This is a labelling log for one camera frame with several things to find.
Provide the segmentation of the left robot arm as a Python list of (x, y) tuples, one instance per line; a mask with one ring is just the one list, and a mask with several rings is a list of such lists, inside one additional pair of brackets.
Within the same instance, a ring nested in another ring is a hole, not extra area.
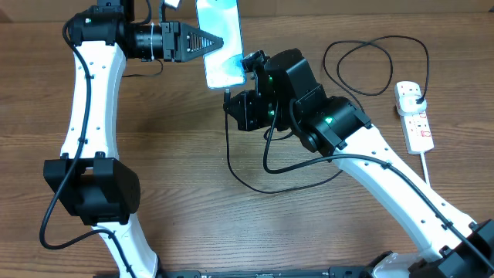
[(119, 159), (117, 106), (129, 59), (184, 63), (223, 46), (221, 37), (178, 21), (137, 22), (132, 1), (99, 1), (63, 26), (75, 63), (69, 129), (43, 176), (53, 202), (107, 245), (121, 277), (161, 277), (140, 226), (140, 182)]

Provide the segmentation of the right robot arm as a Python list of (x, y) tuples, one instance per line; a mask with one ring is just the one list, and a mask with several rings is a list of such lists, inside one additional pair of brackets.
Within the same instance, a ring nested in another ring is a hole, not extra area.
[(298, 49), (263, 51), (238, 61), (252, 90), (226, 97), (224, 111), (241, 131), (291, 130), (319, 161), (360, 182), (416, 245), (385, 252), (356, 277), (490, 277), (493, 222), (477, 223), (450, 205), (391, 149), (371, 119), (346, 97), (328, 97)]

